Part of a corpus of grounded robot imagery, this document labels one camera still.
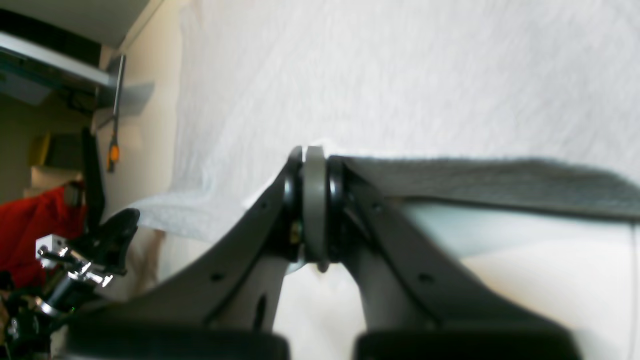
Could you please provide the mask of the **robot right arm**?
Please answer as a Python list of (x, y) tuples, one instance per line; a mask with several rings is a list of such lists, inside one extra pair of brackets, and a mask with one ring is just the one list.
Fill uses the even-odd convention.
[(97, 289), (126, 275), (139, 218), (139, 210), (126, 208), (79, 237), (36, 247), (35, 258), (50, 275), (42, 287), (11, 290), (2, 301), (7, 310), (3, 360), (50, 360), (51, 335), (80, 307), (97, 300)]

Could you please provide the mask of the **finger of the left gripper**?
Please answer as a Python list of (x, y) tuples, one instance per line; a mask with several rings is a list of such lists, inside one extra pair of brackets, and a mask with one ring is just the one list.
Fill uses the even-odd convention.
[(192, 264), (146, 294), (69, 323), (67, 360), (288, 360), (273, 333), (282, 282), (298, 244), (303, 151), (240, 221)]

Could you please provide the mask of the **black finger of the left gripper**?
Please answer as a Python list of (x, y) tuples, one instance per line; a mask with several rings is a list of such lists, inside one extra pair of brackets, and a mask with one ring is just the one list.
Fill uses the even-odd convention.
[(359, 289), (355, 360), (578, 360), (569, 331), (496, 294), (416, 228), (354, 162), (326, 164), (327, 259)]

